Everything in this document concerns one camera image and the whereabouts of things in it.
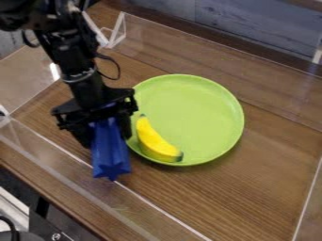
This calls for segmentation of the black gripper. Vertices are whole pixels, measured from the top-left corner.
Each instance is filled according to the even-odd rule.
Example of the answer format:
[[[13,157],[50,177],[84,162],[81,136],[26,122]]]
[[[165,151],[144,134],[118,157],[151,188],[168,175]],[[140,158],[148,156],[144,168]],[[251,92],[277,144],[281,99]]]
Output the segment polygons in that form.
[[[132,136],[130,115],[137,110],[134,90],[132,88],[109,88],[98,76],[62,79],[73,98],[52,109],[60,129],[69,130],[80,145],[89,149],[93,130],[85,123],[114,117],[120,135]]]

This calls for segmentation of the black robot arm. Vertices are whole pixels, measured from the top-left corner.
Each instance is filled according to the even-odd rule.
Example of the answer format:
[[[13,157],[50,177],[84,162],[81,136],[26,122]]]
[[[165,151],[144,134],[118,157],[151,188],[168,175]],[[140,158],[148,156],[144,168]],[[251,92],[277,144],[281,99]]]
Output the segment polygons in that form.
[[[96,32],[73,0],[0,0],[0,30],[30,30],[37,45],[60,69],[73,98],[52,109],[56,125],[88,148],[93,123],[113,118],[122,138],[129,138],[130,116],[138,110],[134,91],[110,88],[96,59]]]

